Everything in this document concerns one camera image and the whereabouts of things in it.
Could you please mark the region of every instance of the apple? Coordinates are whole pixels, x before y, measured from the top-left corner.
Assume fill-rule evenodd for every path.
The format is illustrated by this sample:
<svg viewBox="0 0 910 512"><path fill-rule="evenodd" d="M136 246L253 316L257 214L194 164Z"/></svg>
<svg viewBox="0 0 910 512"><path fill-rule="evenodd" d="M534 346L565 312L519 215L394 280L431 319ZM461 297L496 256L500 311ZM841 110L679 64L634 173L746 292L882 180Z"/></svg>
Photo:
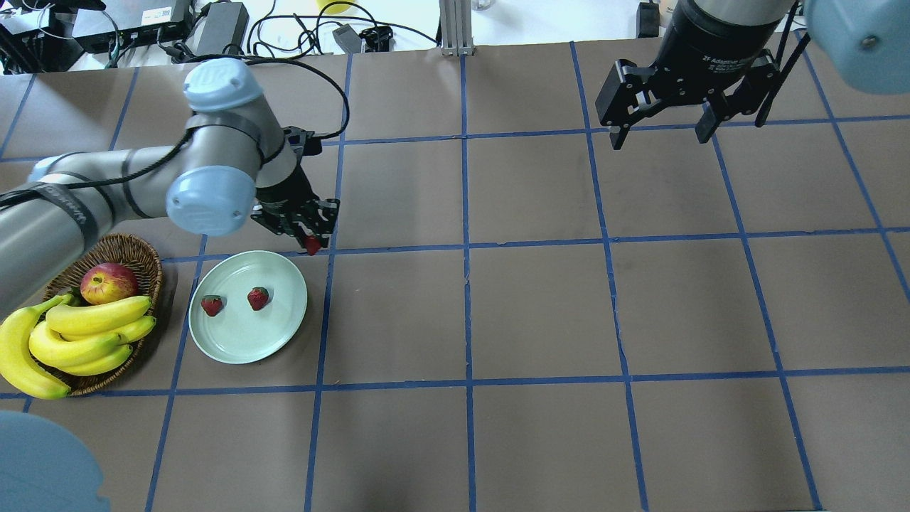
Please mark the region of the apple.
<svg viewBox="0 0 910 512"><path fill-rule="evenodd" d="M86 272L79 291L90 304L107 304L139 294L139 283L133 271L119 263L108 262Z"/></svg>

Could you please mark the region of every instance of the banana bunch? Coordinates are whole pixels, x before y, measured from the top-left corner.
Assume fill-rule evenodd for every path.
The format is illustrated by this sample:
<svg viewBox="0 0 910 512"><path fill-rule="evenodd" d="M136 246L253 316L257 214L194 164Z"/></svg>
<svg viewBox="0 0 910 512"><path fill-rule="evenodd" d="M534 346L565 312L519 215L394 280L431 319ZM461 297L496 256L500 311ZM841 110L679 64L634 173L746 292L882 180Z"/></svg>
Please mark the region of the banana bunch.
<svg viewBox="0 0 910 512"><path fill-rule="evenodd" d="M0 374L36 398L62 398L70 387L35 359L71 375L103 374L123 364L133 352L130 344L155 327L145 295L87 307L70 305L72 298L22 308L0 325Z"/></svg>

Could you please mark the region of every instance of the wicker basket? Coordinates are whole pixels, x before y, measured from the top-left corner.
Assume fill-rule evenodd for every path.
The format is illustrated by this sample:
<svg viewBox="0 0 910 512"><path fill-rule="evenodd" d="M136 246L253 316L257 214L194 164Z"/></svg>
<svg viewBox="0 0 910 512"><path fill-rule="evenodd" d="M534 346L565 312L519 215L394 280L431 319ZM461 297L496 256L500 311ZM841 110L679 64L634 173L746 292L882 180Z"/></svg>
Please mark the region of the wicker basket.
<svg viewBox="0 0 910 512"><path fill-rule="evenodd" d="M136 275L139 282L139 294L148 295L152 299L152 305L148 314L155 314L158 294L161 292L161 285L164 280L164 272L161 267L161 260L158 253L148 242L137 236L114 233L103 237L98 244L85 256L66 268L60 275L56 276L53 281L47 284L45 288L45 300L60 293L62 289L75 286L79 287L82 277L86 272L97 264L110 261L120 263ZM143 363L146 353L154 352L143 346L146 344L145 339L131 343L133 352L126 361L110 372L91 375L88 377L78 377L66 374L56 368L41 364L48 372L57 376L63 382L69 384L72 388L71 396L93 393L108 384L114 382L127 373L128 370L136 369Z"/></svg>

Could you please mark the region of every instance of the strawberry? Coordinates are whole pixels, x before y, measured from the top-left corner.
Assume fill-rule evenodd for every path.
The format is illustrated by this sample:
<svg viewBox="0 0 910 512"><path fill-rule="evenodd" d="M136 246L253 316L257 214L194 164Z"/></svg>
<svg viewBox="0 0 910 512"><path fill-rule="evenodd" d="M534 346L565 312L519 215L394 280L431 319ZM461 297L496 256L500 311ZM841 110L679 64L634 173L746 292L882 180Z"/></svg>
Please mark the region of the strawberry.
<svg viewBox="0 0 910 512"><path fill-rule="evenodd" d="M202 298L202 309L206 310L208 316L217 315L225 304L221 301L220 295L206 295Z"/></svg>
<svg viewBox="0 0 910 512"><path fill-rule="evenodd" d="M249 301L249 307L253 308L253 311L261 310L268 303L268 290L257 286L247 293L247 301Z"/></svg>
<svg viewBox="0 0 910 512"><path fill-rule="evenodd" d="M319 249L322 248L322 244L319 243L319 239L313 235L308 235L307 238L303 240L303 243L306 245L307 254L310 256L316 254L319 252Z"/></svg>

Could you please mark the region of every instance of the light green plate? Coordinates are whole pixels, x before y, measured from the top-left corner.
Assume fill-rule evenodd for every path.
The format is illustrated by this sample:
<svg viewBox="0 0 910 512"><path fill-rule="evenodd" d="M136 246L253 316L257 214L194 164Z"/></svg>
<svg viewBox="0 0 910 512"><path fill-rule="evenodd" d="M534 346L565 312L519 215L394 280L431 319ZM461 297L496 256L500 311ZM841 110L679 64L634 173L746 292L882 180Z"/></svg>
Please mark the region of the light green plate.
<svg viewBox="0 0 910 512"><path fill-rule="evenodd" d="M247 293L268 290L266 307L253 311ZM202 297L220 295L224 309L208 316ZM258 361L283 347L303 322L307 282L290 260L269 251L248 251L219 263L199 283L189 308L189 331L205 355L228 364Z"/></svg>

